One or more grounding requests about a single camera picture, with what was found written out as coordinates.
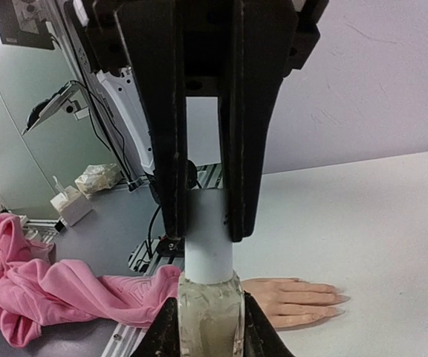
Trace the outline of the pink sleeve cloth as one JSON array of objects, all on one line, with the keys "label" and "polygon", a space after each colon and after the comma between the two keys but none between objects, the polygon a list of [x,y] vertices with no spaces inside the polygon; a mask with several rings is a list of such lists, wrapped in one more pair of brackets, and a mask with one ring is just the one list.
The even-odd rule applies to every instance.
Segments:
[{"label": "pink sleeve cloth", "polygon": [[25,238],[17,216],[0,214],[0,330],[25,347],[56,324],[104,318],[147,328],[178,294],[181,270],[160,267],[152,277],[96,276],[82,260],[51,263],[52,244]]}]

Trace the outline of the clear nail polish bottle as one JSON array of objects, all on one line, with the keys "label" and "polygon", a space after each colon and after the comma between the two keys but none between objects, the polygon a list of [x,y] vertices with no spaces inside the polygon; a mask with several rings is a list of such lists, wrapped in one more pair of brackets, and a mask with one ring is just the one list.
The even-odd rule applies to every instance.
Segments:
[{"label": "clear nail polish bottle", "polygon": [[240,279],[193,283],[182,274],[178,284],[180,355],[234,357],[244,354],[244,290]]}]

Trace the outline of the crumpled plastic bag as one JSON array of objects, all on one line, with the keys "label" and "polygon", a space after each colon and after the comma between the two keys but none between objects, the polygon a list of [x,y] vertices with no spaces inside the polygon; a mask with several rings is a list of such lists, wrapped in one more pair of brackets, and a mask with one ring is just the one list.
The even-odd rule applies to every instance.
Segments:
[{"label": "crumpled plastic bag", "polygon": [[91,196],[112,189],[122,178],[121,170],[116,164],[88,165],[74,183],[82,194]]}]

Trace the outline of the grey keyboard tray stand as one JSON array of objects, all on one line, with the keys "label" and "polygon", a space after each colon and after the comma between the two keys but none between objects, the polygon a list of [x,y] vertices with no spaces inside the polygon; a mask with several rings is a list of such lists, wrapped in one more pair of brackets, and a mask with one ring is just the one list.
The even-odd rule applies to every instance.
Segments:
[{"label": "grey keyboard tray stand", "polygon": [[88,117],[88,99],[88,90],[82,83],[76,80],[68,81],[51,97],[33,107],[27,117],[22,135],[34,130],[60,111],[72,115],[75,120]]}]

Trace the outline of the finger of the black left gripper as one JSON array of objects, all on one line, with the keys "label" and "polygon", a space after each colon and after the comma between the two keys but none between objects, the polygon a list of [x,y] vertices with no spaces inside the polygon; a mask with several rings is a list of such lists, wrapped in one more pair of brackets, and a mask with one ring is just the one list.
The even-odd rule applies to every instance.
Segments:
[{"label": "finger of the black left gripper", "polygon": [[230,238],[253,233],[265,146],[298,17],[292,1],[234,1],[219,115]]},{"label": "finger of the black left gripper", "polygon": [[184,31],[188,1],[126,1],[115,19],[149,128],[166,234],[187,232],[187,103]]}]

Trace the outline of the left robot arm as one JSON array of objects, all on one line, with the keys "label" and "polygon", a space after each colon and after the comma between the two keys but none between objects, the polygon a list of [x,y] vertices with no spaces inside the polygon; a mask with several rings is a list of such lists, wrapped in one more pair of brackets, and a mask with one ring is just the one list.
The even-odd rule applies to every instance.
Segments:
[{"label": "left robot arm", "polygon": [[253,233],[283,80],[320,39],[326,1],[67,1],[88,65],[121,116],[170,238],[187,232],[187,98],[218,101],[231,240]]}]

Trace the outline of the black monitor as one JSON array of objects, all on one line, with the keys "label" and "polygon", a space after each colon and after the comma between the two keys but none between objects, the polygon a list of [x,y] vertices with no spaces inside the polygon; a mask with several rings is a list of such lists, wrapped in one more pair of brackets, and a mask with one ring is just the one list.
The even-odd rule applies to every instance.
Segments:
[{"label": "black monitor", "polygon": [[54,50],[45,21],[38,1],[0,0],[0,40],[3,45]]}]

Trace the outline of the mannequin hand with nails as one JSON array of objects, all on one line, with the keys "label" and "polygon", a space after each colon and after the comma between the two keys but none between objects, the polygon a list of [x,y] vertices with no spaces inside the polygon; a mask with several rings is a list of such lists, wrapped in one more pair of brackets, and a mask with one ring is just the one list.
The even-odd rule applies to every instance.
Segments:
[{"label": "mannequin hand with nails", "polygon": [[299,278],[255,278],[241,282],[277,330],[303,328],[343,314],[349,300],[338,288]]}]

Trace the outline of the white tissue box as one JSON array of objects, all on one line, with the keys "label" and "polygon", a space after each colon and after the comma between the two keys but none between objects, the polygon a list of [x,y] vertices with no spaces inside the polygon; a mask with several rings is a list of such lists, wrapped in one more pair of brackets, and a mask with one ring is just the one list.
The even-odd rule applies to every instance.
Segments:
[{"label": "white tissue box", "polygon": [[69,226],[74,226],[92,211],[92,204],[75,187],[64,187],[56,176],[53,180],[58,193],[51,199],[51,204]]}]

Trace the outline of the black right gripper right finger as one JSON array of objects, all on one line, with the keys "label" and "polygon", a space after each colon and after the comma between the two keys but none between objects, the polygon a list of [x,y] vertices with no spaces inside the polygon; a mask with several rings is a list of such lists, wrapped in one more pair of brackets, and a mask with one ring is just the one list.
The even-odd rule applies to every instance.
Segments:
[{"label": "black right gripper right finger", "polygon": [[292,357],[255,298],[245,292],[244,302],[244,356]]}]

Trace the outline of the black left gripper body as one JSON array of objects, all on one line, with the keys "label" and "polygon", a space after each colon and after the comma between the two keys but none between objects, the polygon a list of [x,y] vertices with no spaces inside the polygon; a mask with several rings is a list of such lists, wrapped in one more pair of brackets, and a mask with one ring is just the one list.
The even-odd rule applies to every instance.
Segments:
[{"label": "black left gripper body", "polygon": [[283,80],[320,39],[326,1],[76,1],[74,26],[92,72],[132,71],[148,112],[188,97],[270,111]]}]

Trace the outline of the white nail polish cap brush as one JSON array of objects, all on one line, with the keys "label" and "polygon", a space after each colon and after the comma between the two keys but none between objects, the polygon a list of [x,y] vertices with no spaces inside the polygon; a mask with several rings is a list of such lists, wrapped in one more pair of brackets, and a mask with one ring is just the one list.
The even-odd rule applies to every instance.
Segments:
[{"label": "white nail polish cap brush", "polygon": [[233,242],[223,190],[188,192],[185,238],[186,279],[193,283],[224,283],[233,277]]}]

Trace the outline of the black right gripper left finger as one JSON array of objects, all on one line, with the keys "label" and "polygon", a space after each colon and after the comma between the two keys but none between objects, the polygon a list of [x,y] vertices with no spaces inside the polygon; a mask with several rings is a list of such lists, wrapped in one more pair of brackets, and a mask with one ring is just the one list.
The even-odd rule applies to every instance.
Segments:
[{"label": "black right gripper left finger", "polygon": [[178,302],[168,298],[131,357],[180,357]]}]

